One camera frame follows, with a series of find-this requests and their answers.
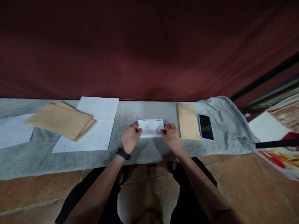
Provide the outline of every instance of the smartphone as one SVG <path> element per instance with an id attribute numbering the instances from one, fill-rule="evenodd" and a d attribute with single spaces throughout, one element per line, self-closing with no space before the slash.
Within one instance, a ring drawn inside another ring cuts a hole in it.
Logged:
<path id="1" fill-rule="evenodd" d="M 199 131 L 202 139 L 214 141 L 211 120 L 209 116 L 198 115 Z"/>

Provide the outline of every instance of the black pants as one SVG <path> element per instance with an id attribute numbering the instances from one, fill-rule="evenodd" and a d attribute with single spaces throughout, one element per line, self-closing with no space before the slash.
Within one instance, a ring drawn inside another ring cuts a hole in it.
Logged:
<path id="1" fill-rule="evenodd" d="M 217 187 L 217 182 L 213 178 L 212 174 L 207 170 L 205 165 L 196 157 L 192 158 L 192 160 L 198 165 L 198 167 L 201 168 L 201 170 Z M 60 214 L 55 220 L 55 223 L 62 224 L 65 222 L 72 209 L 104 169 L 105 167 L 92 170 L 81 183 L 72 189 L 66 198 Z M 173 177 L 180 185 L 180 195 L 178 197 L 177 205 L 172 212 L 170 223 L 210 223 L 207 215 L 199 205 L 199 202 L 182 165 L 178 165 L 176 167 Z M 99 223 L 122 223 L 117 214 L 117 195 L 121 190 L 121 187 L 118 183 L 119 179 L 117 178 L 114 182 Z"/>

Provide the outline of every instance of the brown envelope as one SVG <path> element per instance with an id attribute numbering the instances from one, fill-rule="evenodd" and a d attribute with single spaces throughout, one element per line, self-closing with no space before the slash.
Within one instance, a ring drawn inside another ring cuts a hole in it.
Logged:
<path id="1" fill-rule="evenodd" d="M 89 114 L 47 104 L 24 123 L 58 133 L 73 141 L 91 119 Z"/>
<path id="2" fill-rule="evenodd" d="M 181 138 L 201 140 L 194 106 L 177 104 L 177 109 Z"/>
<path id="3" fill-rule="evenodd" d="M 58 103 L 56 103 L 56 105 L 61 106 L 61 107 L 65 107 L 65 108 L 68 108 L 68 109 L 71 109 L 71 110 L 78 111 L 75 108 L 67 105 L 66 103 L 64 103 L 62 101 L 59 101 Z M 82 129 L 82 131 L 80 132 L 80 134 L 74 139 L 74 142 L 77 142 L 84 134 L 86 134 L 96 122 L 97 121 L 95 119 L 91 118 L 91 120 Z"/>

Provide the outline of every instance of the black wristband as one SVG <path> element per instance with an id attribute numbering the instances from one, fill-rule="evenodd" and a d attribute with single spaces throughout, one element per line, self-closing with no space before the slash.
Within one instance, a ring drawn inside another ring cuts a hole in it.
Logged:
<path id="1" fill-rule="evenodd" d="M 120 155 L 121 157 L 125 158 L 125 160 L 129 160 L 131 158 L 130 154 L 126 154 L 124 151 L 121 150 L 121 148 L 118 149 L 116 154 Z"/>

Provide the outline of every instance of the brown floor tile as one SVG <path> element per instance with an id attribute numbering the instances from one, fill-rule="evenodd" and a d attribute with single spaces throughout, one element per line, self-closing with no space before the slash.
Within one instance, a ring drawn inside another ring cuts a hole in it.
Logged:
<path id="1" fill-rule="evenodd" d="M 141 164 L 138 165 L 133 170 L 131 177 L 127 180 L 126 183 L 130 183 L 138 180 L 145 180 L 155 176 L 156 176 L 155 164 Z"/>
<path id="2" fill-rule="evenodd" d="M 234 158 L 236 156 L 240 156 L 240 155 L 210 155 L 211 161 L 212 162 L 217 162 L 217 161 L 221 161 L 221 160 L 226 160 L 226 159 L 230 159 L 230 158 Z"/>
<path id="3" fill-rule="evenodd" d="M 296 223 L 296 217 L 254 155 L 214 167 L 233 208 L 245 223 Z"/>
<path id="4" fill-rule="evenodd" d="M 81 174 L 74 171 L 0 181 L 0 212 L 65 198 Z"/>
<path id="5" fill-rule="evenodd" d="M 269 174 L 274 184 L 280 189 L 284 197 L 287 199 L 294 213 L 299 215 L 299 182 L 289 179 L 260 156 L 255 155 L 255 157 Z"/>
<path id="6" fill-rule="evenodd" d="M 221 184 L 219 183 L 219 179 L 217 178 L 216 172 L 213 168 L 213 165 L 207 165 L 206 168 L 211 172 L 211 174 L 213 175 L 214 179 L 217 181 L 217 189 L 219 190 L 219 192 L 222 194 L 222 196 L 226 199 L 225 195 L 224 195 L 224 191 L 223 188 L 221 186 Z"/>
<path id="7" fill-rule="evenodd" d="M 156 179 L 128 184 L 118 194 L 117 211 L 124 224 L 159 223 L 160 208 Z"/>
<path id="8" fill-rule="evenodd" d="M 157 176 L 161 176 L 161 175 L 170 173 L 165 161 L 158 162 L 156 164 L 156 168 L 157 168 Z"/>
<path id="9" fill-rule="evenodd" d="M 53 224 L 57 218 L 63 202 L 33 208 L 28 211 L 13 213 L 0 217 L 0 223 L 6 224 Z"/>
<path id="10" fill-rule="evenodd" d="M 209 156 L 199 156 L 198 159 L 199 159 L 203 164 L 211 163 L 211 160 L 210 160 Z"/>
<path id="11" fill-rule="evenodd" d="M 172 175 L 158 177 L 160 202 L 164 223 L 170 223 L 171 214 L 177 205 L 180 194 L 180 185 Z"/>

